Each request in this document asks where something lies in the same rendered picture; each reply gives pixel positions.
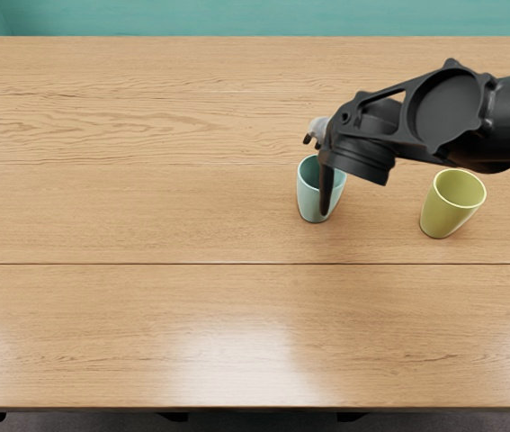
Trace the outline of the yellow-green cup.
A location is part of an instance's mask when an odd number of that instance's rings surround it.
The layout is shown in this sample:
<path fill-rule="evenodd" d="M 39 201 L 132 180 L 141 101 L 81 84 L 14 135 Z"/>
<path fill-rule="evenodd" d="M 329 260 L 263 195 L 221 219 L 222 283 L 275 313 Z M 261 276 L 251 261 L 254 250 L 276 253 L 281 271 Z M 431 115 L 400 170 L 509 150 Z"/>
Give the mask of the yellow-green cup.
<path fill-rule="evenodd" d="M 459 168 L 438 172 L 425 197 L 419 227 L 428 237 L 445 239 L 483 205 L 487 189 L 474 174 Z"/>

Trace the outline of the light blue cup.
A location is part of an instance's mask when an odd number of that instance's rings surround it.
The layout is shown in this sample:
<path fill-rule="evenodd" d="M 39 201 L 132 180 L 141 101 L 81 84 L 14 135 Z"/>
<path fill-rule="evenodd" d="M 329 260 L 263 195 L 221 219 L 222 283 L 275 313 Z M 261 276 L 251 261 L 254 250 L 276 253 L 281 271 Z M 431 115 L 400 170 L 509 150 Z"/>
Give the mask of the light blue cup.
<path fill-rule="evenodd" d="M 345 182 L 346 173 L 336 169 L 329 211 L 326 215 L 322 215 L 319 210 L 318 156 L 312 155 L 303 158 L 297 170 L 297 202 L 301 218 L 310 223 L 320 223 L 327 220 L 341 198 Z"/>

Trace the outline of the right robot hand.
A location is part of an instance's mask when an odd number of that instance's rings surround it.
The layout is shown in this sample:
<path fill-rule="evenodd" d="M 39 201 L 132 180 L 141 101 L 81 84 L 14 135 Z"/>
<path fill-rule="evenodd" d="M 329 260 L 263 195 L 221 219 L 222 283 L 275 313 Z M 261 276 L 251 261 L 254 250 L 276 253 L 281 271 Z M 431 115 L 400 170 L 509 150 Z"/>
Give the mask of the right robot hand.
<path fill-rule="evenodd" d="M 320 152 L 325 141 L 327 125 L 329 122 L 329 116 L 317 117 L 311 120 L 302 143 L 304 145 L 308 145 L 312 140 L 314 140 L 314 148 Z M 318 163 L 319 211 L 322 216 L 327 216 L 330 209 L 332 191 L 334 189 L 335 171 L 333 168 L 323 164 L 322 162 Z"/>

